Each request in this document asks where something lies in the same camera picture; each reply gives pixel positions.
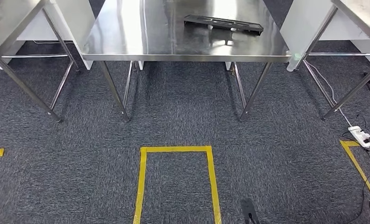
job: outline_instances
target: stainless steel table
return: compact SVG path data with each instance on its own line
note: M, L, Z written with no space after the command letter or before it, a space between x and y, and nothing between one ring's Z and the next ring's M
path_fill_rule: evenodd
M261 36L207 26L184 25L184 17L202 15L260 23ZM106 0L83 49L86 60L100 61L125 120L133 61L226 62L236 72L244 119L273 62L290 58L263 0ZM119 96L105 61L131 61L124 93ZM235 62L265 62L246 102Z
M331 1L334 5L331 8L328 17L325 19L323 25L321 26L320 31L313 40L310 48L307 50L306 55L309 55L309 53L313 50L316 43L332 21L332 18L334 17L338 9L345 13L370 38L370 0ZM308 68L309 72L312 74L315 82L317 83L324 97L331 106L331 109L323 117L325 119L331 116L334 112L338 111L341 106L343 106L348 100L350 100L365 84L367 84L367 82L370 81L370 73L368 73L356 87L354 87L341 100L339 100L338 103L335 103L332 102L331 98L328 96L328 93L324 90L324 88L322 88L321 83L315 78L315 75L313 74L307 62L305 60L303 62Z
M69 71L73 64L76 65L70 51L65 45L60 34L57 32L52 20L48 13L44 10L45 4L48 0L0 0L0 67L33 99L35 100L49 115L56 121L61 119L53 112L53 108L61 93L63 85L68 77ZM50 57L57 55L23 55L23 56L5 56L5 52L16 41L17 37L22 33L26 26L32 21L36 14L43 10L48 23L50 24L53 32L56 34L57 39L60 41L61 46L64 48L66 55L71 61L63 80L53 98L50 106L47 106L24 82L22 82L15 74L15 72L4 62L2 58L8 57Z

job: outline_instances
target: black cable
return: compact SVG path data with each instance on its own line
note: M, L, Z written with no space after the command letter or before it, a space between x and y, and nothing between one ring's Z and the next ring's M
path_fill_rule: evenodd
M361 147L366 153L367 153L367 155L368 155L368 157L369 157L369 159L370 159L370 153L369 153L369 150L368 149L365 149L365 148L363 148L363 147ZM365 182L364 182L364 185L363 185L363 200L361 201L361 210L360 210L360 212L358 213L358 215L354 218L354 219L352 219L350 222L348 222L348 223L346 223L346 224L349 224L349 223L351 223L351 222L354 222L356 219L358 219L360 216L361 216L361 214L363 213L363 209L364 209L364 199L365 199L365 195L364 195L364 190L365 190L365 186L367 186L367 182L368 182L368 180L369 180L369 178L370 178L370 175L369 176L367 176L367 179L365 180Z
M364 122L365 122L365 128L367 127L367 122L366 122L366 120L365 120L365 118L364 118ZM342 137L344 137L344 138L346 138L346 139L348 139L348 140L351 140L351 141L354 141L354 142L357 142L356 140L354 140L354 139L351 139L351 138L348 138L348 137L346 137L345 136L345 134L347 134L347 133L349 133L350 131L347 131L347 132L345 132L345 133L343 133L342 134ZM367 153L367 155L368 155L368 157L369 157L369 159L370 159L370 151L369 151L369 149L366 149L366 148L363 148L363 147L361 147L366 153ZM369 180L369 178L370 178L370 175L369 176L367 176L367 179L365 180L365 182L364 182L364 185L363 185L363 189L362 189L362 191L363 191L363 200L361 201L361 210L360 210L360 212L358 213L358 215L354 218L354 219L352 219L350 222L347 222L346 224L349 224L349 223L351 223L351 222L354 222L356 219L358 219L360 216L361 216L361 214L363 213L363 209L364 209L364 199L365 199L365 195L364 195L364 190L365 190L365 186L367 185L367 182L368 182L368 180Z

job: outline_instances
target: table leg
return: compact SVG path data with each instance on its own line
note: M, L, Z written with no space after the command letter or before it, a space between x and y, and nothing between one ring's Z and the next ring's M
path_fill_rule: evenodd
M112 76L111 76L111 74L109 73L109 70L108 70L107 64L105 63L105 61L99 61L99 63L100 63L101 69L102 69L102 71L103 71L103 73L104 73L104 76L105 76L105 78L106 78L106 79L107 79L107 81L108 81L109 89L111 90L112 94L114 95L114 97L115 97L115 101L116 101L116 103L118 104L119 109L121 110L121 113L122 113L122 114L123 114L123 116L124 116L124 119L125 119L126 121L129 121L130 119L129 119L129 118L128 118L128 116L127 116L126 110L125 110L124 105L123 105L123 103L122 103L122 99L121 99L121 97L119 96L118 91L117 91L116 86L115 86L115 83L114 83L114 81L112 80Z
M235 73L236 73L237 85L239 86L240 97L242 98L242 105L243 105L243 109L244 109L244 108L246 108L246 98L244 96L242 80L240 79L240 74L239 74L239 70L237 68L237 63L233 62L233 64L234 64L233 67L235 68Z
M312 52L312 50L316 46L317 42L320 40L321 36L324 34L325 30L327 29L328 25L331 23L331 21L334 18L337 11L338 11L338 8L335 5L332 5L331 9L329 10L329 13L328 13L327 17L325 18L323 24L320 27L320 30L318 31L318 33L314 37L312 43L310 44L309 48L306 50L303 57L299 60L299 64L296 66L295 69L299 69L299 66L302 63L302 61L304 59L306 59L307 56L309 56L309 54Z
M230 70L230 66L232 65L232 62L225 62L226 71Z
M140 70L144 70L144 61L138 61L138 66L140 67Z
M348 94L346 94L345 97L343 97L331 110L328 111L324 115L324 118L327 119L329 116L331 116L334 112L338 111L341 106L343 106L349 99L351 99L361 88L367 84L367 82L370 81L370 73L368 73L361 82L354 87Z
M264 79L266 78L266 75L268 74L268 71L271 67L273 63L272 62L268 62L265 64L265 67L263 68L263 71L262 71L262 74L260 75L256 85L255 85L255 88L254 90L252 91L252 94L251 96L249 97L248 99L248 102L243 110L243 113L242 113L242 116L240 117L240 120L244 120L245 119L245 116L249 113L249 110L251 108L251 105L252 103L254 102L255 100L255 97L256 97L256 94L258 93L258 90L259 88L261 87L261 84L262 82L264 81Z
M54 109L54 106L56 106L58 97L60 96L60 93L63 90L63 87L64 87L65 82L67 81L68 75L69 75L69 73L71 71L71 67L73 65L73 62L74 61L71 61L70 64L68 65L67 70L65 71L64 76L61 79L60 85L58 86L58 89L57 89L56 93L54 94L53 100L52 100L52 102L50 104L50 109L51 110L53 110Z
M59 118L23 81L21 81L14 71L6 64L2 59L0 59L0 67L49 115L53 117L57 122L61 121Z
M126 82L126 89L124 91L124 104L123 104L123 107L124 109L126 109L126 104L127 104L127 96L128 96L128 89L130 88L130 81L131 81L131 72L132 72L132 69L133 69L133 61L130 62L130 68L128 69L128 76L127 76L127 82Z
M61 37L60 33L57 31L56 27L54 26L54 23L51 20L51 18L49 17L49 14L47 13L46 9L43 8L42 11L43 11L43 14L45 15L46 20L48 21L51 29L53 30L53 32L56 35L58 41L60 42L61 46L64 48L64 50L67 53L68 57L70 57L71 61L73 61L73 63L75 64L76 71L79 71L78 64L76 64L75 59L73 58L70 50L68 49L67 45L65 44L65 42L64 42L63 38Z

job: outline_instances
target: white cable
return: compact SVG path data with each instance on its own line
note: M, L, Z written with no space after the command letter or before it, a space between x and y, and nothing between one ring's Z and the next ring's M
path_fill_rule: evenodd
M34 43L36 44L57 44L57 43L60 43L59 41L52 41L52 42L37 42L37 41L33 41Z
M312 64L310 64L308 61L305 60L305 62L310 65L311 67L313 67L316 72L320 75L320 77L325 81L325 83L327 83L327 85L329 86L329 88L331 89L331 93L332 93L332 100L338 104L338 102L335 100L335 95L334 95L334 89L332 88L331 84L329 84L329 82L327 81L327 79L325 79L325 77L319 72L319 70ZM347 123L350 125L350 127L352 127L349 119L347 119L346 115L343 113L342 109L339 107L339 111L341 112L342 116L345 118L345 120L347 121Z

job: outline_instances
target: black clip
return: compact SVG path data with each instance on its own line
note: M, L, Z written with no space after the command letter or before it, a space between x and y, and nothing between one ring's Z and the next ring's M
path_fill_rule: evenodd
M244 222L246 224L250 224L250 220L252 224L259 224L258 216L256 216L256 211L254 204L251 201L251 198L246 198L241 201L242 211L244 215Z

